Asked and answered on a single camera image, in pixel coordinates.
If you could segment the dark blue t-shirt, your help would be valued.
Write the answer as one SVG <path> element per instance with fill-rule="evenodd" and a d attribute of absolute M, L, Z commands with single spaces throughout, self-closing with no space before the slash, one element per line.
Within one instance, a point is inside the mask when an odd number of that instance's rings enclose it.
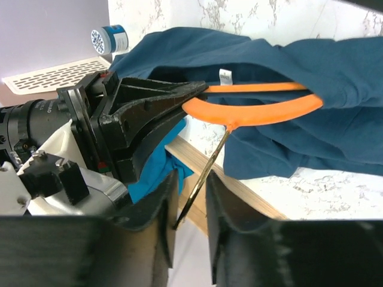
<path fill-rule="evenodd" d="M 298 168 L 382 174 L 382 38 L 304 39 L 271 45 L 204 28 L 172 28 L 146 35 L 119 55 L 119 77 L 204 81 L 220 69 L 234 84 L 297 82 L 301 91 L 225 93 L 220 105 L 266 105 L 313 93 L 323 107 L 284 123 L 236 129 L 226 142 L 224 172 L 236 179 L 290 177 Z"/>

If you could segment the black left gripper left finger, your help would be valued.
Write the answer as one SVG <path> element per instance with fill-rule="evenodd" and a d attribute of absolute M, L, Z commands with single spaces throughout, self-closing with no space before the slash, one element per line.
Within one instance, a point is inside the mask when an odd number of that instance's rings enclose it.
<path fill-rule="evenodd" d="M 3 216 L 2 286 L 166 286 L 178 172 L 115 218 Z"/>

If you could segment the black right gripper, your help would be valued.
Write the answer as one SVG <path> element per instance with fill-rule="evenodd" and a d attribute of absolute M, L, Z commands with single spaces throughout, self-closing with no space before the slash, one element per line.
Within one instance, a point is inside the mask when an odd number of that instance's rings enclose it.
<path fill-rule="evenodd" d="M 125 77 L 110 71 L 87 74 L 77 84 L 57 89 L 59 110 L 72 120 L 71 132 L 85 166 L 122 183 L 136 183 L 162 139 L 185 116 L 181 106 L 207 89 L 203 81 L 170 83 Z M 117 122 L 117 135 L 106 134 Z M 114 151 L 109 140 L 125 135 Z"/>

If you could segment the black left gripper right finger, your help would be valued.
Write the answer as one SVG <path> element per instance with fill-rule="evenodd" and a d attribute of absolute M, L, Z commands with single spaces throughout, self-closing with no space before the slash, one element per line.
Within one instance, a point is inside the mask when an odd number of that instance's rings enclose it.
<path fill-rule="evenodd" d="M 276 220 L 206 180 L 215 286 L 381 286 L 382 221 Z"/>

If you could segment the orange plastic hanger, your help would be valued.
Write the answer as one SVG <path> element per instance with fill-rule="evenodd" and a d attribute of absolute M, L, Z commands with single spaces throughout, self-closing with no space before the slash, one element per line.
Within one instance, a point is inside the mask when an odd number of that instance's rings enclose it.
<path fill-rule="evenodd" d="M 201 174 L 174 225 L 174 229 L 176 230 L 185 220 L 200 189 L 205 183 L 213 164 L 222 150 L 223 145 L 235 129 L 238 127 L 264 126 L 289 121 L 316 111 L 322 106 L 323 100 L 316 94 L 308 94 L 297 99 L 270 105 L 218 105 L 206 102 L 197 97 L 185 102 L 182 105 L 182 109 L 186 114 L 207 123 L 226 126 L 226 131 L 212 156 L 207 161 L 207 164 L 201 171 Z"/>

